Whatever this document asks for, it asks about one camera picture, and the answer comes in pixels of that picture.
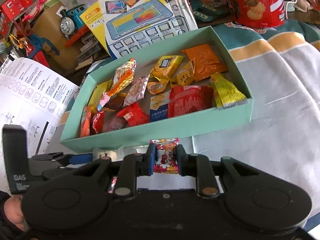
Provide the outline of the left hand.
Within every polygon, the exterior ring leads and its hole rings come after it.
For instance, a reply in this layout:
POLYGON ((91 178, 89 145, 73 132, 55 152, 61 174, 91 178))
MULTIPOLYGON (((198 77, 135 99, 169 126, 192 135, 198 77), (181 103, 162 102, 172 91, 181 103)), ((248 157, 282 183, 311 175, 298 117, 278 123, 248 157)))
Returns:
POLYGON ((7 219, 18 229, 25 232, 25 220, 21 210, 22 195, 12 195, 4 203, 4 213, 7 219))

